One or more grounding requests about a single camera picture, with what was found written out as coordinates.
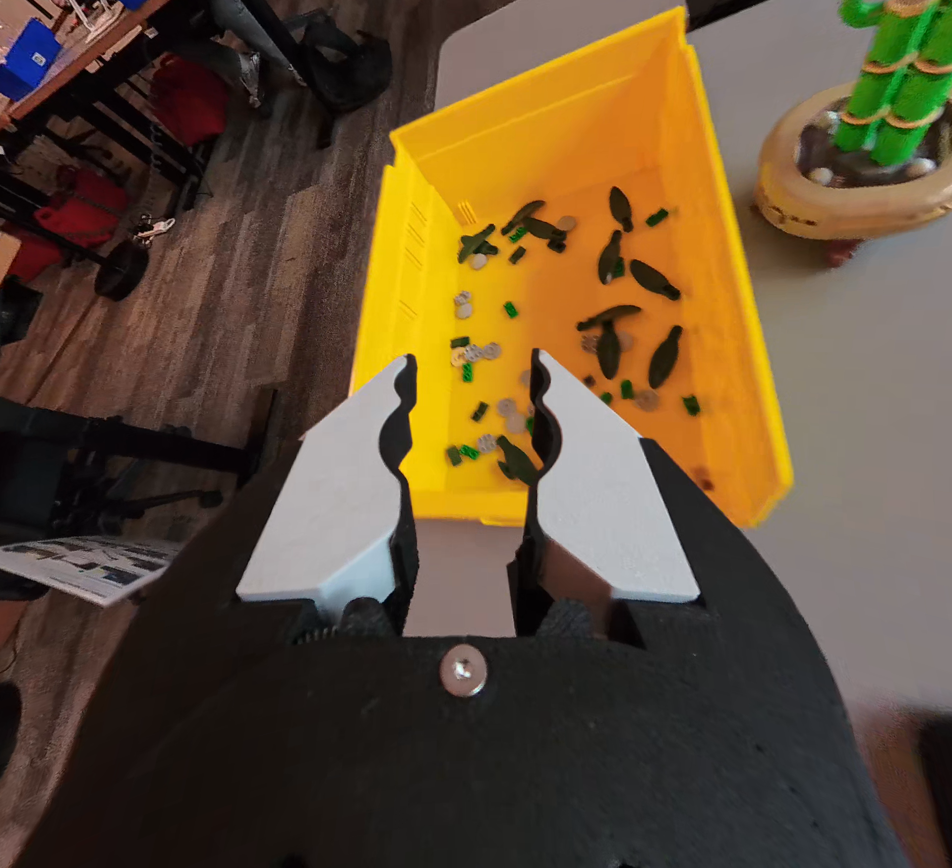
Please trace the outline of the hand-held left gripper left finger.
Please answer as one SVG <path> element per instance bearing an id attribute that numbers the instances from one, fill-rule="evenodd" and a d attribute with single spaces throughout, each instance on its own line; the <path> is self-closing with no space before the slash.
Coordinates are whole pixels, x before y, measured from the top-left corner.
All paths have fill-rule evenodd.
<path id="1" fill-rule="evenodd" d="M 409 482 L 416 359 L 398 356 L 301 438 L 237 587 L 244 602 L 311 602 L 338 626 L 375 600 L 396 634 L 419 570 Z"/>

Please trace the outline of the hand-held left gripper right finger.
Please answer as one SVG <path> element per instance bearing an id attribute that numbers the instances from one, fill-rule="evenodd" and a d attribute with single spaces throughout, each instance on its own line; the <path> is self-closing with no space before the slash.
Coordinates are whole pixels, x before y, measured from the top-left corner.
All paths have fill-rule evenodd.
<path id="1" fill-rule="evenodd" d="M 560 600 L 609 636 L 625 604 L 689 606 L 701 589 L 645 450 L 647 440 L 553 355 L 535 349 L 523 538 L 508 565 L 517 636 L 535 636 Z"/>

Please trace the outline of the pile of lego pieces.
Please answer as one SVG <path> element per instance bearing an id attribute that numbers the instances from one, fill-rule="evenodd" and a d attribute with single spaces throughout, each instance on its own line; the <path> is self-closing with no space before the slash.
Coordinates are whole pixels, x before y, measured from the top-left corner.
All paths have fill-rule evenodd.
<path id="1" fill-rule="evenodd" d="M 544 201 L 538 199 L 520 207 L 503 227 L 502 234 L 508 237 L 512 243 L 519 242 L 526 235 L 535 236 L 544 240 L 549 249 L 561 254 L 565 252 L 566 237 L 568 232 L 575 227 L 576 219 L 567 217 L 560 219 L 557 224 L 538 219 L 536 213 L 543 206 Z M 609 242 L 599 256 L 598 277 L 603 285 L 609 285 L 623 276 L 625 266 L 621 256 L 622 235 L 631 232 L 633 229 L 631 205 L 625 193 L 619 187 L 614 186 L 610 189 L 609 210 L 612 218 L 621 228 L 612 231 Z M 495 226 L 490 224 L 477 235 L 462 237 L 459 260 L 462 261 L 467 258 L 484 261 L 490 255 L 495 255 L 497 253 L 495 245 L 488 242 L 488 238 L 494 230 Z M 658 270 L 635 258 L 628 266 L 632 277 L 643 289 L 673 302 L 681 298 L 680 290 Z M 616 327 L 617 320 L 639 312 L 640 308 L 635 305 L 622 304 L 612 306 L 599 314 L 591 315 L 577 324 L 576 328 L 582 334 L 582 349 L 597 356 L 603 378 L 610 380 L 616 377 L 620 368 L 622 353 L 627 347 L 623 342 L 622 334 Z M 489 342 L 481 346 L 471 342 L 467 337 L 452 338 L 449 346 L 452 350 L 451 363 L 454 367 L 461 369 L 464 382 L 472 380 L 474 362 L 494 361 L 501 354 L 499 343 Z M 622 398 L 629 400 L 645 398 L 649 400 L 648 409 L 654 407 L 657 403 L 656 389 L 666 380 L 669 374 L 668 366 L 673 365 L 676 358 L 676 350 L 670 356 L 664 350 L 661 350 L 652 359 L 649 368 L 651 388 L 643 393 L 636 393 L 631 381 L 625 379 L 621 384 Z M 533 427 L 532 418 L 524 416 L 508 399 L 499 403 L 499 412 L 508 421 L 514 420 L 516 422 L 513 430 L 514 434 L 524 433 Z M 468 444 L 448 446 L 446 457 L 451 466 L 458 467 L 462 465 L 466 458 L 475 460 L 482 454 L 491 453 L 501 441 L 502 439 L 499 436 L 485 434 L 480 437 L 478 447 L 472 447 Z"/>

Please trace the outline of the yellow plastic bin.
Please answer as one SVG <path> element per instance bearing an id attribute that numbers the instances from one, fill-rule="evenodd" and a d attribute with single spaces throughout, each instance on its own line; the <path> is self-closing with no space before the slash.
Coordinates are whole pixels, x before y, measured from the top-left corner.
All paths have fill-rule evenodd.
<path id="1" fill-rule="evenodd" d="M 500 455 L 453 467 L 451 445 L 507 434 L 530 456 L 498 403 L 529 416 L 528 371 L 544 350 L 640 434 L 656 440 L 732 522 L 762 523 L 793 482 L 789 450 L 732 197 L 685 17 L 674 9 L 451 104 L 392 132 L 370 245 L 350 393 L 398 356 L 418 365 L 412 450 L 402 463 L 419 517 L 514 526 L 527 487 Z M 621 226 L 633 229 L 621 278 L 601 284 L 598 260 Z M 502 234 L 532 200 L 541 220 L 575 227 L 558 254 L 532 235 Z M 462 237 L 493 224 L 487 260 L 459 260 Z M 653 267 L 678 301 L 643 289 L 629 263 Z M 576 326 L 612 306 L 626 350 L 613 379 L 582 349 Z M 449 342 L 497 342 L 464 382 Z M 652 359 L 677 358 L 657 403 L 622 398 L 651 388 Z"/>

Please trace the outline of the lego bamboo plant model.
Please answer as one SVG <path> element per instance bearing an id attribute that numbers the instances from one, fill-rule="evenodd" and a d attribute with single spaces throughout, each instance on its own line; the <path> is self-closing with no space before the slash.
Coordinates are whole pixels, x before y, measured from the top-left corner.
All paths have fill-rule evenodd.
<path id="1" fill-rule="evenodd" d="M 830 268 L 951 209 L 951 0 L 840 0 L 839 17 L 873 29 L 859 75 L 776 122 L 753 204 Z"/>

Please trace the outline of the black equipment stand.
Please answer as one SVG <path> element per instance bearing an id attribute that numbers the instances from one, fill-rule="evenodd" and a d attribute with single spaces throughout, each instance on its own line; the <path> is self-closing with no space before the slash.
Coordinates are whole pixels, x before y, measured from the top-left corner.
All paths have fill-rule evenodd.
<path id="1" fill-rule="evenodd" d="M 132 497 L 148 466 L 169 464 L 232 475 L 241 488 L 260 469 L 278 390 L 258 391 L 243 447 L 198 439 L 184 426 L 150 430 L 121 417 L 85 418 L 1 399 L 2 544 L 104 534 L 154 508 L 196 500 L 223 503 L 218 490 Z"/>

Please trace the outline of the printed instruction sheet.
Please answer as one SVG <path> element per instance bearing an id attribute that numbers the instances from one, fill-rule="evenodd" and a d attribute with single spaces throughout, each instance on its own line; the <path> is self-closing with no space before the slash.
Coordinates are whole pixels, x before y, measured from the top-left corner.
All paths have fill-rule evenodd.
<path id="1" fill-rule="evenodd" d="M 175 541 L 109 536 L 18 541 L 1 547 L 1 569 L 110 607 L 163 576 L 183 548 Z"/>

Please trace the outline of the black round base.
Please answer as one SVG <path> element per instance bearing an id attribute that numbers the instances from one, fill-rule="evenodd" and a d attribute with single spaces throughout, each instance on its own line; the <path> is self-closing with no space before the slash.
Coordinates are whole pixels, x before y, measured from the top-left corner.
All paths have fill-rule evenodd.
<path id="1" fill-rule="evenodd" d="M 93 283 L 94 294 L 113 303 L 125 301 L 149 269 L 149 248 L 137 240 L 113 247 L 100 265 Z"/>

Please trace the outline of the red bag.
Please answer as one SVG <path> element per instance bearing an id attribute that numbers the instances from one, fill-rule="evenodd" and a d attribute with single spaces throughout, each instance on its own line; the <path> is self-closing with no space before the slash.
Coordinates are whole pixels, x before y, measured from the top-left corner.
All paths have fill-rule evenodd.
<path id="1" fill-rule="evenodd" d="M 164 55 L 149 82 L 158 122 L 184 147 L 221 136 L 228 127 L 230 92 L 217 74 L 174 54 Z"/>
<path id="2" fill-rule="evenodd" d="M 87 168 L 62 165 L 55 174 L 55 191 L 32 219 L 72 243 L 96 248 L 107 244 L 125 216 L 125 189 Z"/>

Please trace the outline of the black backpack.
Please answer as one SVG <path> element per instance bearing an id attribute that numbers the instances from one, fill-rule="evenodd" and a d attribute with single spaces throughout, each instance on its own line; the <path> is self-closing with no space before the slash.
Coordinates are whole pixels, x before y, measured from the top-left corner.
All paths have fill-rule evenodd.
<path id="1" fill-rule="evenodd" d="M 295 67 L 292 74 L 303 88 L 317 87 L 315 96 L 325 114 L 316 147 L 325 150 L 332 143 L 339 118 L 367 106 L 387 90 L 393 75 L 390 45 L 367 31 L 348 34 L 324 9 L 287 18 L 284 26 L 292 36 L 302 33 L 295 42 L 313 81 Z"/>

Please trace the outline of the wooden desk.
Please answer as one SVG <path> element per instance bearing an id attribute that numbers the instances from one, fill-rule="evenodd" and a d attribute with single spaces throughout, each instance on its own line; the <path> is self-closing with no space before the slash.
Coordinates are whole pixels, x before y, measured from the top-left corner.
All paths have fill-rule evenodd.
<path id="1" fill-rule="evenodd" d="M 110 23 L 94 36 L 84 41 L 73 41 L 63 49 L 51 71 L 39 86 L 22 100 L 2 98 L 1 128 L 12 127 L 15 121 L 24 118 L 42 102 L 86 72 L 90 65 L 104 62 L 108 55 L 124 47 L 137 34 L 144 33 L 157 20 L 158 13 L 172 0 L 147 0 L 135 11 L 125 8 L 114 14 Z"/>

